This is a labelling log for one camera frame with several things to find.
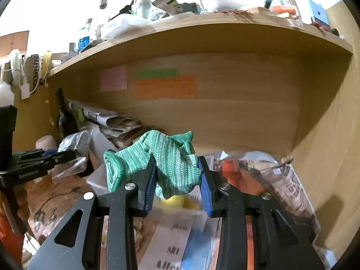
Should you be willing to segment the clear bottle with label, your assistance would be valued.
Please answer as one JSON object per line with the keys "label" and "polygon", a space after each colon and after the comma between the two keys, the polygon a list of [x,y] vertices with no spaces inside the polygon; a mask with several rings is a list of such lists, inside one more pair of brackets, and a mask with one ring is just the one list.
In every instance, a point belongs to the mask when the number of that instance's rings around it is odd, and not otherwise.
{"label": "clear bottle with label", "polygon": [[100,31],[103,25],[105,25],[109,21],[108,0],[100,0],[96,20],[96,30]]}

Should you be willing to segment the wooden shelf board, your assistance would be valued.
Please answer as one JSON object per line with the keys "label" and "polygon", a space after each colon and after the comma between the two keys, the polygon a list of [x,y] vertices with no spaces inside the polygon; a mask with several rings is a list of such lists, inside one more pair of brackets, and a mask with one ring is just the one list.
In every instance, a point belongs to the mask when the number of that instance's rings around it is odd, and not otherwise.
{"label": "wooden shelf board", "polygon": [[220,52],[352,54],[350,43],[312,25],[265,14],[210,13],[169,18],[107,40],[52,69],[50,76],[142,59]]}

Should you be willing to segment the stack of papers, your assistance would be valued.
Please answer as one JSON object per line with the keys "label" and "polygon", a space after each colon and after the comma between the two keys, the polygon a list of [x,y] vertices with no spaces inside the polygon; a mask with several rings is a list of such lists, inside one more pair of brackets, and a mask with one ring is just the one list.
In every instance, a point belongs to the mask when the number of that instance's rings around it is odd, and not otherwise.
{"label": "stack of papers", "polygon": [[117,112],[72,99],[68,100],[68,107],[81,126],[92,123],[119,149],[130,146],[146,132],[146,128],[140,121],[128,115],[120,115]]}

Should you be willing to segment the green sticky note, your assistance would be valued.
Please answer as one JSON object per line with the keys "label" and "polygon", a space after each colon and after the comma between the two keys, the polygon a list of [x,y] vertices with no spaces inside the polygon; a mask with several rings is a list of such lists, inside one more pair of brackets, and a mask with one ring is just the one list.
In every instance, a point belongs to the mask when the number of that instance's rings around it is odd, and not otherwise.
{"label": "green sticky note", "polygon": [[160,79],[179,76],[178,68],[148,68],[136,72],[137,80]]}

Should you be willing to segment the blue crystal glass bottle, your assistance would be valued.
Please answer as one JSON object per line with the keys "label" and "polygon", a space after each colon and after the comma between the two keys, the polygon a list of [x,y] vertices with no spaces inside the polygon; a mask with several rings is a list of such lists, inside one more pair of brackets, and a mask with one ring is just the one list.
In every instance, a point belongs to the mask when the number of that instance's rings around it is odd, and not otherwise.
{"label": "blue crystal glass bottle", "polygon": [[77,41],[78,52],[81,52],[90,43],[92,20],[92,18],[89,18],[79,31]]}

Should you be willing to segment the orange sticky note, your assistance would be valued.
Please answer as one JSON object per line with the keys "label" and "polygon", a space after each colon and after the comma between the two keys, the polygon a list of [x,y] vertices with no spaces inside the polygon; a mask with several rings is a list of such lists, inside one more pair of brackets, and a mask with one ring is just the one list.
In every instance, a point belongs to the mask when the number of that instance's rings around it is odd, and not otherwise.
{"label": "orange sticky note", "polygon": [[135,97],[196,99],[196,80],[192,76],[137,80]]}

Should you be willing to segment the dark wine bottle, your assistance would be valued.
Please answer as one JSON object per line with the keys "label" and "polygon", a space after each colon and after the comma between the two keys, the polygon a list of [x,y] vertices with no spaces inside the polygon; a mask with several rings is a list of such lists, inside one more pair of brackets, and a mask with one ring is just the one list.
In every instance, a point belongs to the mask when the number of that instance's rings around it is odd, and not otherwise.
{"label": "dark wine bottle", "polygon": [[69,135],[78,133],[77,122],[74,115],[68,111],[65,98],[63,96],[63,90],[61,88],[56,89],[56,101],[58,107],[57,127],[60,130],[62,138],[66,138]]}

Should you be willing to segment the pink sticky note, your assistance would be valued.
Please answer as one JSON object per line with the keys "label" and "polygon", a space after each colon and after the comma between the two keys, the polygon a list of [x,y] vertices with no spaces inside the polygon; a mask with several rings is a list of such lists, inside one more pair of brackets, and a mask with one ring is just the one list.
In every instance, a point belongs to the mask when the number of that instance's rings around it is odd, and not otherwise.
{"label": "pink sticky note", "polygon": [[100,90],[102,92],[127,90],[128,75],[126,66],[117,66],[102,70],[100,73]]}

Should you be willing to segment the beige cylindrical container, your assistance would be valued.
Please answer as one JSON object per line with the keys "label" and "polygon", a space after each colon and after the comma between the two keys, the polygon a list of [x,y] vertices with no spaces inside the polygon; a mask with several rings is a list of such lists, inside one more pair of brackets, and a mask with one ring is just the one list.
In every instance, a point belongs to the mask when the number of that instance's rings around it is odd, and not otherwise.
{"label": "beige cylindrical container", "polygon": [[43,149],[43,150],[52,150],[52,149],[57,149],[57,144],[52,135],[45,135],[36,141],[35,148]]}

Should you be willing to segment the green knitted cloth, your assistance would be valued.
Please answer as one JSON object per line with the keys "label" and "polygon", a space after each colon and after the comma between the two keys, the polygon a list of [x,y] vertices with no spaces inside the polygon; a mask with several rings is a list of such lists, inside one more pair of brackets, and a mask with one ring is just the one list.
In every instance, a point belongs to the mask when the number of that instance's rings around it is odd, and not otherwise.
{"label": "green knitted cloth", "polygon": [[166,135],[157,130],[145,132],[133,145],[118,152],[104,153],[109,192],[115,192],[148,166],[151,157],[157,165],[156,196],[169,199],[189,194],[201,184],[201,169],[192,144],[194,133]]}

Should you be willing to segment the blue stamp block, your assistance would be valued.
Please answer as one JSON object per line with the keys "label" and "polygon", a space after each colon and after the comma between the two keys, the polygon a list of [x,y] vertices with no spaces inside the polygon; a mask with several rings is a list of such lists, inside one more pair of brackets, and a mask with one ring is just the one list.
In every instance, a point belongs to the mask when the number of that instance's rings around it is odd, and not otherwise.
{"label": "blue stamp block", "polygon": [[311,10],[311,22],[329,27],[328,16],[325,9],[320,4],[316,4],[312,0],[309,0],[309,6]]}

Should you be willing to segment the clear plastic bag with beads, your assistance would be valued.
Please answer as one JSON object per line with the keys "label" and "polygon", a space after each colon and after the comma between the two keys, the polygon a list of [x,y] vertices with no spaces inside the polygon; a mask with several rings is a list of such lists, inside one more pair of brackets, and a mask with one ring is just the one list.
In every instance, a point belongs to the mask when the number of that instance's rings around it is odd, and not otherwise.
{"label": "clear plastic bag with beads", "polygon": [[65,137],[58,147],[58,152],[73,152],[74,156],[65,163],[57,164],[52,171],[52,181],[59,183],[65,177],[83,176],[87,170],[92,133],[84,130]]}

